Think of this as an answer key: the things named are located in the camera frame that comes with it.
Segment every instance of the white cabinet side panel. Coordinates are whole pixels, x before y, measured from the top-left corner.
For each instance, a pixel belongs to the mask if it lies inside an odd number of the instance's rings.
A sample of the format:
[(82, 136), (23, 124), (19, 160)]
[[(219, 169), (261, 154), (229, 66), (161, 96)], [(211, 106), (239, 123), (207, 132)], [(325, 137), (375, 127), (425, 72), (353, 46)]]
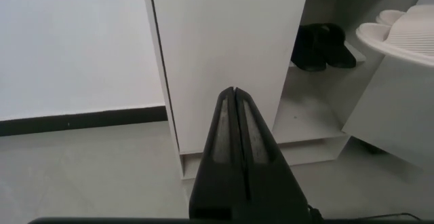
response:
[(432, 169), (433, 74), (433, 68), (386, 56), (343, 131)]
[(305, 0), (155, 0), (181, 153), (203, 150), (218, 94), (252, 95), (269, 128)]

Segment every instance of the gray floor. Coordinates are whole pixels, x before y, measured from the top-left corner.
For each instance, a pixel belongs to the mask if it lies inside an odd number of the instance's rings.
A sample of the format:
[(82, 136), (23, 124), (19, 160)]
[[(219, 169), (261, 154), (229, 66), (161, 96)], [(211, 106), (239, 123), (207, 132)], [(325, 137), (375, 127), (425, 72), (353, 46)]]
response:
[[(167, 122), (0, 137), (0, 223), (36, 217), (187, 217)], [(434, 176), (349, 143), (337, 161), (292, 167), (323, 216), (434, 219)]]

